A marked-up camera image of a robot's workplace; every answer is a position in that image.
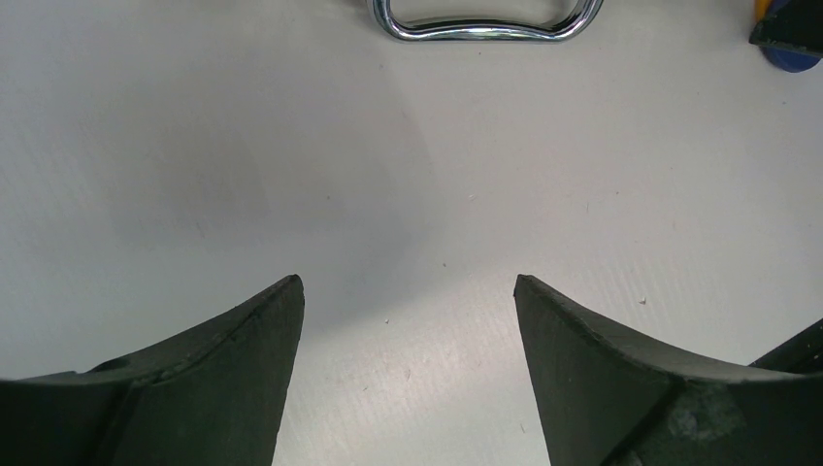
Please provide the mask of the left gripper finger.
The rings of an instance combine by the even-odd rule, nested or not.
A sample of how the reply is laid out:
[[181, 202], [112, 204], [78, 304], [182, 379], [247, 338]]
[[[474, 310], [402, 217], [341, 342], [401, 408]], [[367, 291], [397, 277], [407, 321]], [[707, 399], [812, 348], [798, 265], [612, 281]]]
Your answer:
[[2, 381], [2, 463], [271, 464], [304, 310], [291, 275], [87, 372]]

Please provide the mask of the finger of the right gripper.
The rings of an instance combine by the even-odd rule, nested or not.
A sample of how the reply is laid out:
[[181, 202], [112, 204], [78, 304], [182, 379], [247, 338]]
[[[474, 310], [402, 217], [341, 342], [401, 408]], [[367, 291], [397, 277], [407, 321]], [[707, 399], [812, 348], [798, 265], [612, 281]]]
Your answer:
[[822, 57], [822, 0], [767, 1], [748, 42]]

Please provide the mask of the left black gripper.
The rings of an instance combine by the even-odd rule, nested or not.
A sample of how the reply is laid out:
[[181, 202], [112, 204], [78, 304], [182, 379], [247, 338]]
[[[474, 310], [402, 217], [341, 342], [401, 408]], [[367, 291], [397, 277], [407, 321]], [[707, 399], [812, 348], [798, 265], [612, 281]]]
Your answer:
[[818, 465], [822, 320], [748, 365], [680, 349], [521, 275], [517, 320], [554, 465]]

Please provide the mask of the blue round button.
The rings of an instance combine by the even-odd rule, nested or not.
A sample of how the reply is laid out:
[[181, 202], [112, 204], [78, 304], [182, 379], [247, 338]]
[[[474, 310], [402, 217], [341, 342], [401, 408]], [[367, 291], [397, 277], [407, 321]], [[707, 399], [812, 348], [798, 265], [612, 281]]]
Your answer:
[[819, 56], [790, 50], [761, 48], [761, 52], [775, 68], [793, 74], [808, 71], [821, 61]]

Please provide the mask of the yellow round button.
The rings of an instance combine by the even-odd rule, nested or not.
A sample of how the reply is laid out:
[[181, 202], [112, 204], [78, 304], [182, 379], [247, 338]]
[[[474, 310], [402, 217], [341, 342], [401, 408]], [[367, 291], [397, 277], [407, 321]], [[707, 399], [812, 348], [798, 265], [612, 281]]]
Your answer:
[[759, 22], [762, 20], [765, 15], [767, 14], [769, 7], [772, 3], [772, 0], [754, 0], [753, 1], [753, 14], [754, 14], [754, 21]]

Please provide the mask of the black poker set case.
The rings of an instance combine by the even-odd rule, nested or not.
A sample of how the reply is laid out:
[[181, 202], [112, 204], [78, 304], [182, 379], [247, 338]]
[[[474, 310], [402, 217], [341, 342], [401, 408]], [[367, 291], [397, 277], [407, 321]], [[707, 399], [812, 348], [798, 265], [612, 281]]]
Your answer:
[[523, 42], [559, 44], [585, 30], [601, 11], [602, 0], [577, 1], [568, 15], [553, 23], [529, 24], [497, 18], [452, 18], [402, 22], [387, 0], [369, 0], [367, 10], [377, 27], [407, 43]]

